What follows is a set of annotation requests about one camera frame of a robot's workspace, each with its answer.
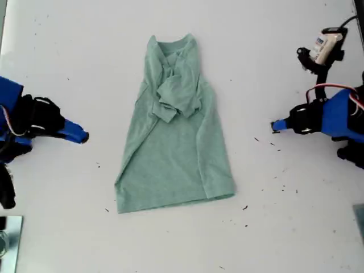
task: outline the green t-shirt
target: green t-shirt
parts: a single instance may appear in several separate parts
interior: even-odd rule
[[[234,195],[214,93],[191,34],[148,43],[115,190],[119,213]]]

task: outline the white table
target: white table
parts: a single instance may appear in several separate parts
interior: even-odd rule
[[[353,12],[343,0],[9,0],[0,74],[90,132],[82,146],[38,138],[10,164],[17,206],[2,214],[24,215],[18,273],[362,273],[352,205],[364,171],[327,136],[270,130],[316,81],[296,49]],[[329,81],[357,86],[364,54],[348,27]],[[217,93],[237,195],[119,215],[113,184],[147,41],[187,32]]]

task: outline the blue plastic part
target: blue plastic part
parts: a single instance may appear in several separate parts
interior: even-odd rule
[[[274,131],[280,131],[280,130],[287,129],[286,121],[284,119],[280,119],[280,120],[278,120],[276,122],[273,122],[272,129]]]
[[[63,134],[64,139],[75,142],[75,143],[85,143],[89,134],[78,124],[72,121],[65,120],[64,128],[57,132],[58,134]]]
[[[5,137],[6,137],[6,134],[1,135],[0,136],[0,141],[5,141]],[[28,146],[32,145],[32,140],[30,138],[22,138],[22,137],[19,137],[19,136],[15,137],[14,142],[17,142],[17,143],[19,143],[21,145],[28,145]]]
[[[23,85],[10,81],[0,76],[0,104],[11,113],[18,98],[23,92]],[[0,111],[0,127],[5,124],[5,117]]]
[[[338,92],[324,105],[321,132],[330,137],[348,137],[364,143],[364,135],[348,129],[349,89]]]

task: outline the wire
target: wire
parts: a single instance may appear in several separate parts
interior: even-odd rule
[[[350,21],[352,21],[354,19],[358,19],[358,16],[357,15],[354,15],[354,16],[350,17],[348,20],[346,20],[345,22],[343,22],[343,24],[341,24],[341,26],[339,28],[345,27]]]
[[[355,109],[355,112],[353,114],[351,114],[351,115],[356,115],[358,113],[358,111],[359,111],[359,108],[361,108],[364,111],[364,104],[359,101],[359,98],[358,98],[358,95],[357,95],[357,90],[355,88],[351,87],[351,86],[341,85],[341,84],[317,84],[317,85],[315,85],[313,88],[310,88],[310,89],[308,89],[306,91],[307,103],[308,104],[310,103],[310,101],[309,101],[309,92],[311,90],[314,90],[316,87],[325,87],[325,86],[327,86],[327,87],[345,88],[345,89],[350,89],[351,91],[355,92],[355,93],[352,92],[352,93],[349,94],[349,99],[353,103],[355,103],[355,105],[357,106],[356,109]]]
[[[2,111],[3,111],[4,116],[5,116],[5,120],[6,120],[7,127],[9,127],[9,130],[11,131],[11,133],[12,133],[13,135],[17,136],[17,137],[21,137],[21,136],[25,135],[25,133],[26,133],[27,131],[25,131],[25,132],[24,132],[24,133],[22,133],[22,134],[18,134],[18,133],[16,133],[16,132],[14,131],[14,129],[13,129],[12,125],[11,125],[10,116],[9,116],[9,113],[7,112],[7,109],[5,108],[5,106],[3,106],[3,105],[1,105],[1,104],[0,104],[0,106],[2,107]]]
[[[361,108],[362,110],[364,110],[364,105],[357,98],[354,98],[353,94],[350,94],[349,95],[349,99],[351,101],[353,101],[356,104],[356,106],[357,106],[355,112],[353,114],[351,114],[351,115],[355,115],[358,112],[359,108]]]
[[[309,104],[310,103],[310,99],[309,99],[309,92],[311,90],[314,90],[316,87],[337,87],[337,88],[346,88],[346,89],[350,89],[354,92],[357,92],[355,88],[353,87],[350,87],[350,86],[347,86],[347,85],[342,85],[342,84],[316,84],[313,88],[310,88],[306,91],[306,100],[307,100],[307,103]]]

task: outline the red wire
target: red wire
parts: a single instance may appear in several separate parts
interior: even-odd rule
[[[346,88],[346,89],[350,89],[354,92],[357,92],[355,88],[353,87],[350,87],[350,86],[347,86],[347,85],[342,85],[342,84],[316,84],[313,88],[310,88],[306,91],[306,100],[307,100],[307,103],[309,104],[310,101],[309,101],[309,92],[311,90],[314,90],[316,87],[337,87],[337,88]]]

